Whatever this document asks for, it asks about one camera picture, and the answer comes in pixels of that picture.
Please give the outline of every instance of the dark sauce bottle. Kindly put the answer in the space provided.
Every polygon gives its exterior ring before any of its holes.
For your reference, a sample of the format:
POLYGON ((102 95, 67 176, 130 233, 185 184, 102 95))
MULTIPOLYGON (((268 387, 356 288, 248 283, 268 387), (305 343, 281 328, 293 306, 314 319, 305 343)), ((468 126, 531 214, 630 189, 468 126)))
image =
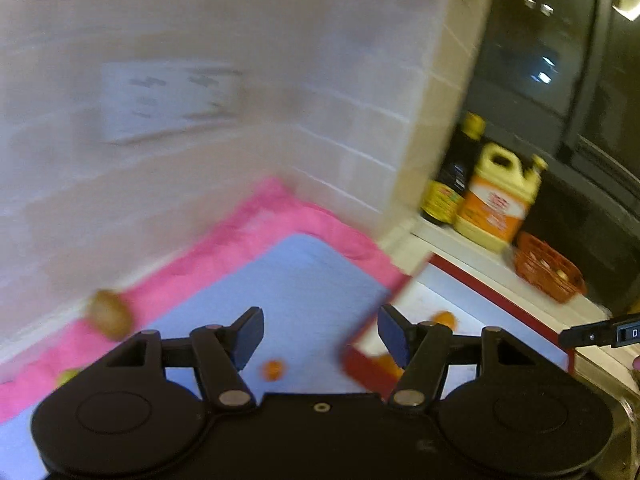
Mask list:
POLYGON ((420 214, 429 222, 445 225, 455 220, 478 160, 484 126, 482 117, 467 112, 456 128, 440 171, 422 197, 420 214))

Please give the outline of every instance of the white countertop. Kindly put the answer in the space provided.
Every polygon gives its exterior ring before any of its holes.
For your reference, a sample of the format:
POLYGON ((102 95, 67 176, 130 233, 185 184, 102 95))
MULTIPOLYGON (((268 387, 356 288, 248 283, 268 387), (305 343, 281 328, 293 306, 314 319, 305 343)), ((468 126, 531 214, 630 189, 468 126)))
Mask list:
MULTIPOLYGON (((381 246, 407 274, 413 274, 428 254, 439 254, 558 333, 570 326, 607 318, 603 310, 581 295, 567 304, 556 303, 516 275, 508 254, 503 257, 491 253, 453 229, 437 227, 419 216, 396 228, 381 246)), ((578 352, 640 394, 629 372, 633 359, 640 354, 640 345, 615 349, 588 347, 578 352)))

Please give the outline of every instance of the yellow bottle cap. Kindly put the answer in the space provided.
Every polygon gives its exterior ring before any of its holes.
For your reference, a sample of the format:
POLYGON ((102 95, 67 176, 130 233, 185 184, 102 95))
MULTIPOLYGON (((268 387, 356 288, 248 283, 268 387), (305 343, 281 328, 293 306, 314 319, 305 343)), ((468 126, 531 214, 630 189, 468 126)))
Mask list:
POLYGON ((540 171, 545 171, 549 165, 546 163, 545 159, 541 156, 534 155, 531 157, 531 161, 533 162, 533 166, 540 171))
POLYGON ((486 123, 481 116, 467 112, 462 123, 462 131, 467 137, 473 140, 480 140, 480 137, 484 134, 485 126, 486 123))

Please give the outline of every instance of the orange label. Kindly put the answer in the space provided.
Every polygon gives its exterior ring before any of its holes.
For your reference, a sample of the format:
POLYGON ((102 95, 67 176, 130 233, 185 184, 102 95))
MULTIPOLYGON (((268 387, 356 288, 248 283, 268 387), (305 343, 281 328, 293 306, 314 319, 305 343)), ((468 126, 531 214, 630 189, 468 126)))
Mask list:
POLYGON ((529 204, 474 176, 458 216, 483 231, 510 242, 522 224, 529 204))

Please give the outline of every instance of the bottle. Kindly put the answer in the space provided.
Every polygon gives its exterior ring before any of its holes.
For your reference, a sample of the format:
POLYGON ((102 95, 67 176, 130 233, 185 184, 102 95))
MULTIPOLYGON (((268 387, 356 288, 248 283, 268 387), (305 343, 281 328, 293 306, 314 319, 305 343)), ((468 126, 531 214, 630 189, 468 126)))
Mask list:
POLYGON ((420 214, 436 225, 452 224, 478 158, 484 119, 467 112, 456 128, 440 171, 422 197, 420 214))
POLYGON ((494 253, 508 247, 536 201, 546 170, 539 156, 532 161, 523 173, 515 153, 486 145, 456 218, 456 231, 494 253))

